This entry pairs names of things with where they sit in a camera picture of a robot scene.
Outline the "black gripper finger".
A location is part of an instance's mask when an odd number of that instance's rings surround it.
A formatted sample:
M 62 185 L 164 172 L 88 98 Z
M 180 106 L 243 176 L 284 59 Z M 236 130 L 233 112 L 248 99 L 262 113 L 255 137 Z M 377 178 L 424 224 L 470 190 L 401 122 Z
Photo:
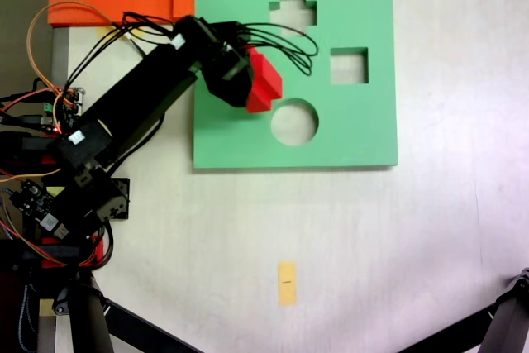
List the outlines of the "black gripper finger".
M 247 81 L 223 81 L 217 96 L 232 107 L 246 107 L 252 83 Z

